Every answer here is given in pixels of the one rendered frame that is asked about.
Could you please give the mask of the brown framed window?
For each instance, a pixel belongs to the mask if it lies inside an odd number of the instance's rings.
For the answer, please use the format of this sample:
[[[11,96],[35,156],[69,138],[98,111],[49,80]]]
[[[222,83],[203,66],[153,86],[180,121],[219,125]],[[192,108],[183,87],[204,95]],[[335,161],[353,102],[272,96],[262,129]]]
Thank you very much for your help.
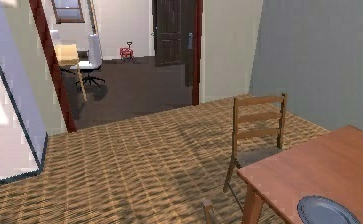
[[[80,0],[51,0],[57,24],[84,23]]]

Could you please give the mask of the brown wooden dining table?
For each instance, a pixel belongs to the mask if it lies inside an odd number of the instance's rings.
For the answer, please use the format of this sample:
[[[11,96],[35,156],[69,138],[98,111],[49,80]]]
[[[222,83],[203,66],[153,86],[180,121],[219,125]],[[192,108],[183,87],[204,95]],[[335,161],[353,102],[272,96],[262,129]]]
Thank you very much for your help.
[[[237,171],[247,184],[241,224],[257,224],[268,204],[287,224],[307,195],[332,199],[363,224],[363,131],[346,126]]]

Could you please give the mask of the white glass patio door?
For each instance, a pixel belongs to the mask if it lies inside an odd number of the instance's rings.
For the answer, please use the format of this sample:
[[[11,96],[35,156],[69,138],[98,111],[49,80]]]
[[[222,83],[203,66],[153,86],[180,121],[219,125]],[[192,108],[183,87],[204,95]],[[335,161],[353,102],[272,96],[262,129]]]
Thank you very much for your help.
[[[0,186],[42,173],[48,134],[29,128],[0,64]]]

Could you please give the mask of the blue grey plate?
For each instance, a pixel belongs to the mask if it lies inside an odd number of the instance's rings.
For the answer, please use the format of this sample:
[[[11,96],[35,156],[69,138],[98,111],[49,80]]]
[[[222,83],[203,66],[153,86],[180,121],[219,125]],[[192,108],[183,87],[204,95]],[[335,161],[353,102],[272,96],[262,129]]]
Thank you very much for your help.
[[[322,196],[312,195],[300,199],[297,213],[303,224],[361,224],[346,207]]]

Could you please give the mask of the dark brown room door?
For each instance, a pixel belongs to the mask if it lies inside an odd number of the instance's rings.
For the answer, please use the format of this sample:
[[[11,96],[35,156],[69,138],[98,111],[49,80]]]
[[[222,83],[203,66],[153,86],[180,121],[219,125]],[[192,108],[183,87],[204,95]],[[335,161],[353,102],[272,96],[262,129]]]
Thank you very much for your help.
[[[195,0],[152,0],[156,66],[184,65],[185,86],[193,85]],[[187,49],[188,33],[193,49]]]

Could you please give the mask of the light wooden desk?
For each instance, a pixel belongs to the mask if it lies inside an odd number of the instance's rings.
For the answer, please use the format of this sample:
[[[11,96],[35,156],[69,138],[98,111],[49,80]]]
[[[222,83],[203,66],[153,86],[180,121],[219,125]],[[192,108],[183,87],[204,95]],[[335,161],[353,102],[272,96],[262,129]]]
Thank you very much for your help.
[[[77,46],[75,44],[69,44],[69,45],[61,44],[61,45],[56,45],[54,47],[54,50],[56,53],[56,58],[57,58],[58,64],[60,66],[75,66],[76,67],[78,81],[80,83],[82,95],[83,95],[84,101],[87,101],[87,96],[86,96],[84,84],[82,81],[82,74],[80,72],[80,66],[79,66],[80,60],[78,57]]]

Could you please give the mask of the small red cart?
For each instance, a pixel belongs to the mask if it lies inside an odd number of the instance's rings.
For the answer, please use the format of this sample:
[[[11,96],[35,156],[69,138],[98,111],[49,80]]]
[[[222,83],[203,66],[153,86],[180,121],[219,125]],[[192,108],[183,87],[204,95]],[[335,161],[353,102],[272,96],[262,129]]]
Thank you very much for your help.
[[[126,62],[127,60],[133,61],[134,60],[134,51],[131,48],[132,42],[128,41],[127,46],[125,48],[120,49],[120,57],[121,60]]]

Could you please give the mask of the white office swivel chair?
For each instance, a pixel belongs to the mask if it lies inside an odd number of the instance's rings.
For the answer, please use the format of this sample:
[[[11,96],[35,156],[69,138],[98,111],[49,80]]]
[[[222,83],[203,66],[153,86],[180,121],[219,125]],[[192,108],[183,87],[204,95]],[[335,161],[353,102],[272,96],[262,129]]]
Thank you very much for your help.
[[[88,50],[88,59],[85,61],[79,61],[76,65],[71,66],[71,69],[79,69],[80,73],[85,73],[85,76],[81,78],[81,82],[83,84],[95,83],[97,86],[98,77],[91,76],[91,73],[94,71],[99,71],[102,66],[102,53],[100,47],[100,40],[97,34],[91,34],[88,37],[89,42],[89,50]]]

